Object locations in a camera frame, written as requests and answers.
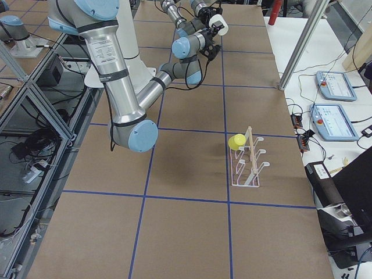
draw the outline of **blue tape line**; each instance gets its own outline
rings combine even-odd
[[[39,27],[39,26],[48,26],[48,25],[46,25],[46,24],[45,25],[42,25],[42,24],[30,24],[29,23],[29,24],[25,24],[25,26],[38,26]]]
[[[259,137],[274,137],[274,138],[296,138],[295,135],[265,135],[265,134],[253,134]]]
[[[139,213],[139,220],[138,220],[138,225],[137,225],[137,231],[135,233],[135,241],[134,241],[134,246],[133,246],[132,259],[131,259],[131,262],[130,262],[128,279],[131,279],[132,278],[135,253],[137,251],[138,238],[140,237],[140,229],[141,229],[142,217],[143,217],[143,214],[144,214],[145,201],[146,201],[146,193],[147,193],[147,187],[149,185],[149,179],[150,179],[150,174],[151,174],[151,167],[152,167],[152,160],[153,160],[154,151],[155,151],[155,147],[153,147],[152,148],[152,151],[151,151],[149,169],[148,169],[147,177],[146,177],[145,190],[144,190],[144,195],[143,195],[143,198],[142,198],[141,211]]]
[[[173,24],[173,22],[166,22],[166,21],[163,21],[163,20],[138,20],[138,19],[135,19],[133,20],[134,22],[158,22],[158,23],[171,23]]]
[[[176,28],[174,28],[173,40],[174,40],[174,36],[175,35],[176,35]],[[158,123],[157,123],[158,125],[159,125],[159,122],[160,122],[160,116],[162,115],[163,100],[164,100],[164,94],[162,95],[162,101],[160,103],[160,109],[159,109],[159,115],[158,115]],[[144,207],[145,207],[145,202],[146,202],[146,193],[147,193],[147,188],[148,188],[149,180],[150,180],[150,174],[151,174],[151,168],[152,168],[152,161],[153,161],[153,154],[155,153],[155,147],[156,146],[154,146],[152,148],[152,151],[151,151],[151,157],[150,157],[149,169],[148,169],[148,172],[147,172],[144,197],[142,199],[141,212],[139,214],[139,220],[138,220],[138,225],[137,225],[137,232],[135,234],[133,254],[132,254],[132,259],[131,259],[131,263],[130,263],[130,269],[129,269],[128,279],[131,279],[132,278],[135,253],[137,251],[138,238],[139,238],[139,235],[140,235],[140,229],[141,229],[141,224],[142,224],[142,216],[143,216],[143,213],[144,213]]]
[[[125,194],[125,193],[110,193],[110,192],[97,192],[97,191],[82,191],[82,190],[70,190],[64,189],[64,193],[76,193],[76,194],[90,194],[90,195],[105,195],[105,196],[130,196],[132,198],[142,198],[143,195],[136,194]]]
[[[41,10],[10,10],[11,12],[21,12],[21,13],[24,13],[24,12],[29,12],[29,13],[46,13],[48,14],[48,12],[43,12]]]
[[[227,201],[219,201],[218,199],[193,199],[193,198],[178,198],[175,196],[149,196],[148,199],[167,199],[171,201],[188,201],[188,202],[209,202],[209,203],[226,203]]]
[[[103,124],[103,123],[92,123],[92,122],[90,122],[90,125],[94,125],[94,126],[108,126],[108,124]]]
[[[274,86],[254,86],[254,85],[226,85],[226,84],[201,84],[200,86],[218,86],[218,87],[238,87],[238,88],[262,88],[262,89],[277,89]]]
[[[3,67],[3,68],[1,68],[1,70],[0,70],[0,73],[3,71],[3,69],[5,69],[6,68],[6,65]],[[1,77],[1,79],[2,80],[17,80],[16,78],[10,78],[10,77]]]
[[[49,26],[48,24],[44,24],[44,22],[46,21],[46,20],[48,20],[48,18],[46,18],[46,19],[44,19],[43,21],[42,21],[42,23],[35,29],[35,31],[34,31],[34,33],[36,33],[37,32],[37,30],[39,30],[39,28],[41,27],[41,26]]]
[[[230,24],[229,26],[245,26],[245,27],[266,27],[265,25],[251,25],[251,24]]]
[[[232,205],[252,205],[252,206],[265,206],[269,208],[296,208],[296,209],[316,209],[315,206],[303,205],[276,205],[273,203],[256,203],[256,202],[230,202]]]
[[[257,203],[257,202],[237,202],[237,201],[220,201],[218,199],[196,199],[196,198],[182,198],[177,196],[156,196],[156,195],[140,195],[140,194],[127,194],[116,192],[98,192],[98,191],[83,191],[64,189],[64,193],[73,194],[88,194],[88,195],[104,195],[104,196],[127,196],[130,198],[149,198],[149,199],[167,199],[171,201],[189,201],[189,202],[207,202],[207,203],[230,203],[232,205],[248,205],[248,206],[263,206],[270,208],[294,208],[294,209],[316,209],[315,206],[305,205],[280,205],[276,203]]]
[[[223,48],[223,39],[221,37],[221,47]],[[223,85],[223,120],[225,134],[225,161],[226,161],[226,189],[227,189],[227,220],[228,220],[228,249],[230,259],[230,279],[234,279],[234,264],[233,264],[233,234],[231,232],[231,208],[230,208],[230,182],[228,171],[228,148],[227,148],[227,120],[226,120],[226,98],[225,98],[225,70],[223,63],[223,52],[221,52],[222,61],[222,85]]]
[[[219,131],[204,131],[204,130],[187,130],[187,129],[177,129],[177,128],[158,128],[159,130],[164,131],[178,131],[178,132],[196,132],[196,133],[211,133],[211,134],[224,134],[225,132]]]
[[[238,88],[264,88],[264,89],[277,89],[274,86],[254,86],[254,85],[224,85],[225,87],[238,87]]]
[[[35,3],[27,10],[27,11],[22,11],[22,12],[25,12],[25,14],[23,15],[23,16],[21,16],[20,17],[20,19],[22,18],[22,17],[24,17],[26,14],[28,14],[28,12],[33,8],[33,7],[35,7],[35,5],[37,4],[38,2],[37,1],[35,1]]]
[[[221,51],[221,52],[273,54],[272,52],[262,52],[262,51]]]

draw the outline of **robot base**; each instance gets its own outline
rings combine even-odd
[[[37,45],[45,45],[48,40],[29,37],[24,41],[16,41],[16,45],[10,50],[10,54],[17,58],[36,58],[44,48]]]

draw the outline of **blue joint cap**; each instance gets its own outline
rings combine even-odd
[[[146,119],[132,129],[128,139],[128,147],[134,152],[146,152],[155,145],[158,135],[156,124]]]
[[[9,26],[21,26],[23,22],[17,16],[3,16],[0,22]]]
[[[165,64],[166,64],[166,63],[161,64],[161,65],[159,66],[159,68],[158,68],[158,71],[161,71],[161,70],[162,70],[162,67],[163,67]]]
[[[172,53],[179,59],[184,59],[190,52],[190,41],[188,38],[182,37],[175,40],[172,44]]]
[[[77,29],[74,27],[71,27],[61,22],[57,22],[56,20],[51,19],[50,17],[48,17],[48,20],[49,20],[49,26],[53,30],[66,33],[66,34],[70,34],[70,35],[79,35]]]
[[[112,20],[119,11],[119,0],[74,0],[87,15],[97,20]]]
[[[186,78],[187,84],[198,84],[202,80],[202,72],[197,71],[196,73]]]
[[[186,33],[186,31],[183,30],[182,28],[178,28],[178,29],[176,30],[176,32],[177,32],[177,34],[178,34],[178,36],[179,36],[180,38],[182,38],[182,37],[187,37],[187,36],[188,36],[188,34]]]
[[[2,2],[3,5],[4,5],[4,9],[5,9],[5,11],[9,10],[8,3],[6,3],[5,0],[1,0],[1,2]]]

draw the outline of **white label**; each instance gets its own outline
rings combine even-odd
[[[315,164],[314,169],[315,169],[315,171],[318,174],[320,179],[326,179],[326,178],[330,177],[322,164]]]
[[[111,40],[93,42],[89,46],[97,66],[117,61],[117,54]]]

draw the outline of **wire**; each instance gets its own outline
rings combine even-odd
[[[27,203],[28,203],[28,205],[27,205],[27,208],[30,208],[31,209],[31,215],[30,215],[30,217],[27,219],[27,221],[25,221],[24,223],[23,223],[23,225],[22,226],[18,226],[18,227],[15,227],[15,230],[14,230],[14,232],[13,233],[10,233],[10,234],[4,234],[4,232],[5,231],[3,231],[1,234],[0,234],[0,237],[8,237],[8,236],[10,236],[11,235],[11,237],[9,237],[9,238],[5,238],[5,239],[0,239],[0,242],[4,242],[4,241],[8,241],[8,240],[10,240],[10,243],[13,241],[13,239],[14,239],[14,237],[16,237],[17,236],[17,234],[31,221],[31,219],[32,219],[32,217],[33,217],[33,214],[34,214],[34,208],[33,208],[33,206],[32,206],[32,204],[31,204],[31,202],[29,202],[29,201],[27,201],[26,199],[24,199],[24,198],[15,198],[15,199],[7,199],[7,200],[4,200],[4,201],[0,201],[0,203],[2,203],[2,202],[9,202],[9,201],[15,201],[15,200],[19,200],[19,199],[22,199],[22,200],[24,200],[24,201],[26,201]]]
[[[159,9],[158,6],[156,5],[156,0],[153,0],[153,4],[155,5],[155,8],[158,9],[159,11],[161,11],[162,13],[166,13],[164,12],[163,10]]]
[[[353,86],[353,89],[361,88],[361,87],[367,87],[366,85],[360,85],[360,86]]]
[[[31,35],[33,35],[33,36],[36,36],[36,37],[39,37],[39,38],[42,38],[42,39],[45,39],[45,40],[48,40],[48,41],[50,41],[50,42],[54,42],[55,44],[58,44],[61,48],[63,48],[66,52],[67,52],[67,54],[68,55],[70,55],[70,57],[71,58],[73,58],[74,56],[67,50],[67,48],[65,48],[61,43],[59,43],[59,42],[56,42],[56,41],[54,41],[54,40],[51,40],[51,39],[49,39],[49,38],[44,38],[44,37],[42,37],[42,36],[40,36],[40,35],[36,35],[36,34],[34,34],[34,33],[31,33],[31,32],[29,32]],[[81,75],[81,77],[82,77],[82,79],[83,79],[83,82],[84,82],[84,77],[85,77],[85,75],[80,71],[80,67],[79,67],[79,64],[75,61],[75,63],[76,63],[76,66],[77,66],[77,68],[79,69],[79,72],[77,72],[77,71],[74,71],[74,70],[71,70],[71,69],[68,69],[68,68],[65,68],[66,70],[68,70],[68,71],[72,71],[73,73],[78,73],[78,74],[80,74]]]
[[[367,120],[370,120],[372,119],[372,116],[366,118],[366,119],[363,119],[363,120],[359,120],[359,121],[351,121],[351,123],[360,123],[360,122],[364,122],[364,121],[367,121]]]
[[[14,141],[3,141],[3,142],[0,142],[0,145],[1,144],[7,144],[7,143],[18,144],[18,142],[14,142]]]
[[[351,32],[350,36],[349,36],[348,39],[346,40],[346,43],[345,43],[345,45],[344,45],[344,49],[345,49],[346,46],[348,45],[348,43],[349,43],[351,37],[353,36],[353,34],[356,32],[356,30],[358,30],[358,26],[359,26],[359,24],[360,24],[360,23],[362,22],[362,20],[367,16],[367,14],[369,13],[369,11],[371,11],[371,9],[372,9],[372,5],[369,7],[369,9],[368,9],[367,12],[364,14],[364,16],[359,20],[359,22],[358,22],[358,24],[356,25],[355,29]],[[356,44],[357,44],[357,42],[356,42],[354,45],[352,45],[350,48],[348,48],[348,49],[346,50],[346,52],[342,51],[342,52],[337,56],[337,58],[336,58],[335,60],[332,60],[331,62],[329,62],[329,63],[327,63],[327,64],[320,64],[320,65],[310,66],[310,67],[307,67],[307,68],[305,68],[305,69],[303,69],[303,70],[295,71],[294,73],[299,73],[300,71],[305,71],[305,70],[307,70],[307,69],[311,69],[311,68],[315,68],[315,67],[328,66],[328,65],[331,64],[332,62],[336,62],[338,59],[342,58],[342,57],[344,56],[344,54],[346,54],[347,51],[349,51],[352,47],[354,47],[354,49],[353,49],[353,52],[354,52]]]
[[[358,261],[358,265],[356,267],[356,271],[355,271],[355,276],[354,276],[354,279],[357,279],[358,277],[358,272],[359,272],[359,268],[360,268],[360,265],[362,263],[362,260],[363,260],[363,257],[365,256],[365,254],[367,254],[368,252],[372,251],[372,247],[369,247],[368,249],[366,249],[363,254],[361,255],[359,261]]]
[[[286,98],[286,100],[291,100],[293,103],[295,103],[295,100],[293,100],[292,98]]]
[[[71,98],[69,98],[69,99],[64,99],[64,100],[59,100],[59,101],[57,101],[57,102],[54,102],[54,103],[52,103],[52,105],[54,106],[54,105],[57,105],[57,104],[59,104],[59,103],[63,103],[63,102],[71,101],[71,100],[73,100],[73,99],[76,99],[76,98],[82,96],[84,93],[85,93],[85,91],[83,91],[82,93],[80,93],[80,94],[78,94],[78,95],[76,95],[76,96],[74,96],[74,97],[71,97]]]
[[[64,95],[64,96],[66,96],[66,97],[74,97],[74,96],[71,96],[71,95],[68,95],[68,94],[66,94],[66,93],[64,93],[63,91],[61,91],[61,90],[59,90],[59,89],[57,89],[57,88],[55,88],[55,87],[52,87],[52,86],[45,86],[45,87],[47,87],[47,88],[51,88],[51,89],[53,89],[54,91],[56,91],[56,92],[58,92],[58,93],[61,93],[62,95]]]
[[[187,88],[168,87],[168,89],[176,89],[176,90],[182,90],[182,91],[190,91],[190,90],[197,89],[204,82],[204,79],[207,76],[207,70],[208,70],[208,65],[209,65],[210,61],[211,60],[208,60],[207,63],[205,64],[204,74],[202,73],[202,79],[200,80],[200,82],[196,86],[189,87],[189,85],[187,84],[187,78],[185,77],[185,83],[186,83]]]
[[[65,176],[62,176],[62,177],[59,177],[59,178],[52,179],[52,181],[58,181],[58,180],[64,179],[64,178],[66,178],[66,177],[69,176],[69,175],[70,175],[70,173],[67,173]]]
[[[316,138],[309,138],[309,141],[314,142],[315,144],[317,144],[321,148],[323,161],[325,161],[326,158],[327,158],[327,151],[324,149],[324,147],[319,143],[319,141]]]
[[[87,58],[90,60],[90,62],[92,63],[92,66],[94,67],[94,69],[96,70],[96,72],[98,73],[98,75],[100,75],[97,66],[91,60],[91,58],[90,58],[89,54],[87,53],[87,51],[80,44],[78,44],[78,46],[85,53],[85,55],[87,56]],[[114,148],[115,148],[115,145],[116,144],[114,142],[114,136],[113,136],[114,121],[113,121],[113,115],[112,115],[111,101],[110,101],[109,91],[108,91],[108,88],[107,88],[106,83],[102,83],[102,84],[103,84],[103,87],[104,87],[105,92],[106,92],[107,101],[108,101],[108,105],[109,105],[109,113],[110,113],[110,124],[111,124],[111,126],[110,126],[110,150],[111,151],[114,151]]]
[[[300,74],[300,75],[298,76],[298,86],[299,86],[299,88],[300,88],[300,96],[301,96],[303,99],[306,99],[306,100],[310,101],[311,103],[315,103],[316,98],[317,98],[317,95],[315,96],[315,100],[311,100],[311,99],[309,99],[309,98],[307,98],[307,97],[305,97],[305,96],[302,95],[302,84],[301,84],[301,79],[300,79],[300,78],[303,77],[303,76],[306,76],[306,77],[313,77],[313,76],[315,76],[315,74]]]
[[[303,109],[302,109],[302,107],[300,107],[300,106],[297,105],[296,103],[290,103],[289,105],[287,105],[287,107],[290,107],[290,106],[292,106],[292,114],[293,114],[293,110],[294,110],[294,108],[295,108],[295,106],[296,106],[296,107],[300,108],[300,110],[301,110],[301,112],[298,112],[298,113],[296,113],[296,114],[299,114],[300,116],[302,116],[302,114],[303,114]]]
[[[21,106],[21,108],[31,117],[31,118],[33,118],[33,119],[35,119],[35,121],[36,121],[36,125],[37,126],[39,126],[39,127],[41,127],[41,128],[45,128],[45,127],[48,127],[48,125],[46,124],[46,123],[44,123],[43,121],[41,121],[40,119],[39,119],[39,117],[40,117],[40,114],[38,113],[38,116],[37,117],[35,117],[35,116],[33,116],[27,109],[26,109],[26,107],[24,106],[24,105],[20,105]]]
[[[8,85],[8,86],[14,87],[12,84],[9,84],[9,83],[2,83],[2,82],[0,82],[0,84],[4,84],[4,85]]]
[[[191,15],[193,18],[194,18],[194,15],[188,10],[188,9],[186,9],[186,8],[184,8],[184,7],[182,7],[182,6],[179,6],[178,8],[177,8],[177,12],[178,13],[180,13],[179,12],[179,10],[180,9],[182,9],[182,10],[185,10],[189,15]]]
[[[362,136],[361,136],[361,137],[356,141],[356,145],[359,146],[360,148],[364,149],[364,150],[367,150],[368,148],[364,148],[364,147],[360,146],[360,144],[359,144],[359,141],[360,141],[361,138],[363,138],[363,137],[364,137],[364,135],[362,135]]]
[[[372,5],[369,7],[369,9],[366,11],[366,13],[364,14],[364,16],[359,20],[359,22],[358,22],[358,24],[356,25],[356,27],[355,27],[355,31],[356,31],[356,29],[358,28],[358,25],[362,22],[362,20],[367,16],[367,14],[371,11],[371,9],[372,9]],[[354,67],[355,67],[355,69],[358,69],[358,67],[356,66],[356,64],[355,64],[355,60],[354,60],[354,53],[355,53],[355,48],[356,48],[356,45],[357,45],[357,43],[359,42],[359,40],[357,40],[357,42],[355,43],[355,45],[354,45],[354,48],[353,48],[353,52],[352,52],[352,60],[353,60],[353,64],[354,64]]]

